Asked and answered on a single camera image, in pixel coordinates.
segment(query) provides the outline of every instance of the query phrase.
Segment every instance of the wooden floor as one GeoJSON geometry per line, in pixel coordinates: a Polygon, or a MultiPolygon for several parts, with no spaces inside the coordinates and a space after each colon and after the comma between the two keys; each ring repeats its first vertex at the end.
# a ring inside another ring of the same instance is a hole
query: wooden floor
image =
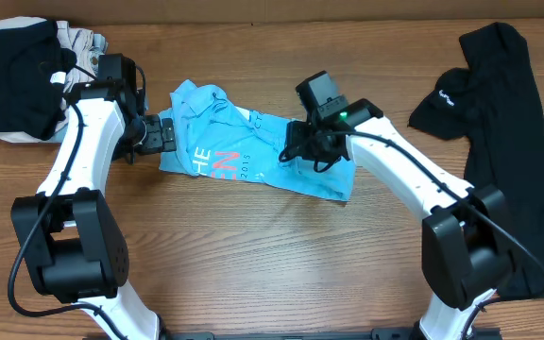
{"type": "MultiPolygon", "coordinates": [[[[406,126],[446,70],[466,66],[457,41],[489,21],[295,25],[95,27],[145,70],[150,112],[170,106],[184,79],[214,83],[237,105],[303,119],[295,86],[327,70],[350,100],[370,99],[435,162],[461,175],[468,143],[442,142],[406,126]]],[[[509,21],[528,40],[544,107],[544,20],[509,21]]],[[[0,339],[78,339],[99,332],[81,312],[40,319],[6,298],[18,243],[15,197],[33,195],[55,145],[0,141],[0,339]]],[[[261,184],[159,171],[158,156],[110,168],[107,201],[129,247],[130,281],[174,332],[368,331],[410,326],[431,291],[420,269],[416,221],[386,187],[359,170],[339,204],[261,184]]],[[[53,307],[23,267],[17,296],[53,307]]],[[[506,339],[544,339],[544,300],[488,308],[478,325],[506,339]]]]}

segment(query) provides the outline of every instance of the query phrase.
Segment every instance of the blue cloth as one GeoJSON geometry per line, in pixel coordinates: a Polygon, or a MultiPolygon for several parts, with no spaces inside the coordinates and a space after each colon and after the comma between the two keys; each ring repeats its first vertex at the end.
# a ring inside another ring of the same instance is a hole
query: blue cloth
{"type": "Polygon", "coordinates": [[[235,107],[217,86],[184,81],[171,93],[178,151],[161,154],[162,171],[245,180],[321,198],[348,201],[356,166],[341,160],[318,174],[312,161],[279,162],[289,120],[235,107]]]}

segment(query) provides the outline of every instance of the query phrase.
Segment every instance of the robotic arm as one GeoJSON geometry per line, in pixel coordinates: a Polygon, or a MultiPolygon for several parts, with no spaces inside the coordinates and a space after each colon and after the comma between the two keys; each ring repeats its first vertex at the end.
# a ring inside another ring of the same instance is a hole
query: robotic arm
{"type": "MultiPolygon", "coordinates": [[[[145,93],[136,89],[133,61],[108,55],[101,56],[99,64],[98,80],[77,84],[68,98],[71,119],[49,176],[36,195],[17,198],[12,206],[11,218],[19,243],[26,248],[22,255],[30,278],[40,294],[77,307],[95,306],[84,310],[113,339],[119,333],[130,340],[212,338],[210,333],[169,333],[128,281],[128,248],[104,200],[110,164],[127,155],[133,162],[135,153],[173,151],[175,136],[170,119],[145,116],[145,93]],[[65,174],[72,158],[76,160],[65,174]],[[61,179],[65,182],[56,193],[61,179]],[[44,208],[47,200],[53,201],[49,209],[44,208]],[[43,210],[46,217],[39,220],[43,210]],[[37,224],[38,231],[27,239],[37,224]],[[51,236],[72,227],[79,238],[55,241],[51,236]]],[[[373,330],[366,338],[396,339],[398,334],[404,339],[460,339],[475,306],[490,298],[517,268],[518,255],[511,245],[464,208],[465,203],[472,205],[509,227],[501,192],[474,189],[442,170],[408,144],[372,103],[361,99],[348,104],[326,72],[306,79],[297,86],[297,93],[308,119],[288,125],[281,160],[302,157],[314,161],[316,167],[326,163],[327,168],[341,157],[354,160],[387,184],[422,221],[422,267],[433,290],[430,307],[412,329],[373,330]],[[421,167],[445,186],[439,188],[421,167]]],[[[292,334],[292,338],[308,335],[292,334]]],[[[476,339],[501,336],[497,331],[479,332],[476,339]]]]}

